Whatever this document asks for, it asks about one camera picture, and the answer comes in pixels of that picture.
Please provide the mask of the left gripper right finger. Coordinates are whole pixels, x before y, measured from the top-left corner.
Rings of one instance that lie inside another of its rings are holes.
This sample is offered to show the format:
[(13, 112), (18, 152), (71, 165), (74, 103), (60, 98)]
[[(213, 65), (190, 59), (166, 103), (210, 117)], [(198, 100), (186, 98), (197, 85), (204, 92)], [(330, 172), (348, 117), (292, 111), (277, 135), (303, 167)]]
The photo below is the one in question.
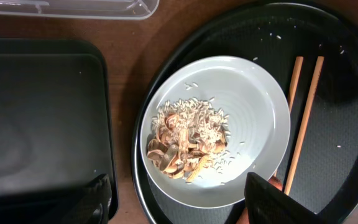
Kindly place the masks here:
[(244, 189), (250, 224), (323, 224), (324, 221), (255, 172)]

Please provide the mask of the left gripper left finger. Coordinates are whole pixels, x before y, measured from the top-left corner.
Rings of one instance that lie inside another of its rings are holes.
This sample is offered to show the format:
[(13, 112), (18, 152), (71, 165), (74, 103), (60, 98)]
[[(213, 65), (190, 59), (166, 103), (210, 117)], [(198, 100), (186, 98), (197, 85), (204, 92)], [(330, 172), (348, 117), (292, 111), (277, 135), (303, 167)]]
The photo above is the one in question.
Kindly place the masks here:
[(107, 174), (100, 174), (51, 214), (56, 224), (107, 224), (111, 204), (111, 184)]

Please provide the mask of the grey plate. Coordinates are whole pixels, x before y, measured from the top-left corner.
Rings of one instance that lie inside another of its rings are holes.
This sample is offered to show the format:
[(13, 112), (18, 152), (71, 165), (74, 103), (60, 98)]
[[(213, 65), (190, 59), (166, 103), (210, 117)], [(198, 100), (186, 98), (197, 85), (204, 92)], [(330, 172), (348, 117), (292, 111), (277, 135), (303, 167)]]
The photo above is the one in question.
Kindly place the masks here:
[(273, 76), (254, 62), (230, 56), (197, 60), (170, 74), (152, 94), (140, 125), (141, 153), (151, 140), (158, 109), (191, 98), (208, 101), (227, 116), (227, 148), (192, 182), (173, 180), (144, 159), (148, 176), (167, 197), (189, 207), (240, 202), (247, 174), (269, 179), (283, 159), (290, 135), (287, 99)]

